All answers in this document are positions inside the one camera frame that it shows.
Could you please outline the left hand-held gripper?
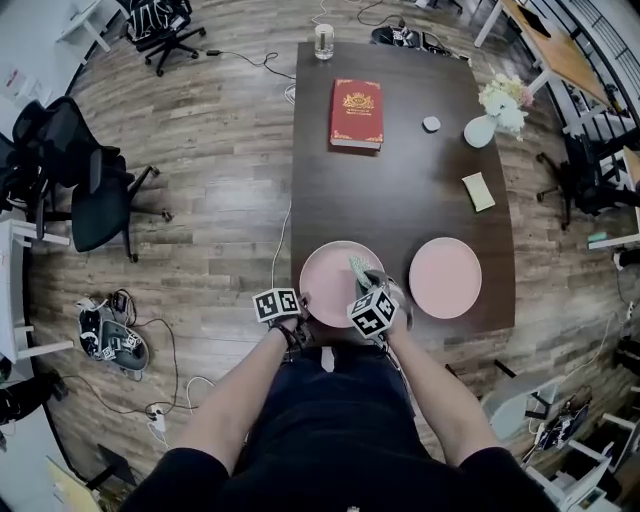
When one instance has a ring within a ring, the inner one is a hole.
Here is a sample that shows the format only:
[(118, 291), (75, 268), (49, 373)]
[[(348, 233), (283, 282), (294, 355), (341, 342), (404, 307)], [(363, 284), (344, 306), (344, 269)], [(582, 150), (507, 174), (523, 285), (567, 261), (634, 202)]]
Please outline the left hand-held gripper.
[(254, 295), (252, 303), (257, 321), (269, 330), (278, 330), (289, 350), (302, 350), (313, 339), (307, 326), (307, 294), (298, 296), (293, 288), (272, 288)]

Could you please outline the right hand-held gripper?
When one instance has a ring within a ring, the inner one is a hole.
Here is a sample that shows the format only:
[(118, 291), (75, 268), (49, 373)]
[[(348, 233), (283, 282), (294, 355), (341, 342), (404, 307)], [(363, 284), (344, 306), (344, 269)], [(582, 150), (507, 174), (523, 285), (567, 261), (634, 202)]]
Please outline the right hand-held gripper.
[(384, 335), (403, 325), (410, 330), (413, 313), (401, 288), (386, 273), (370, 269), (356, 274), (356, 294), (364, 295), (347, 307), (347, 315), (363, 338)]

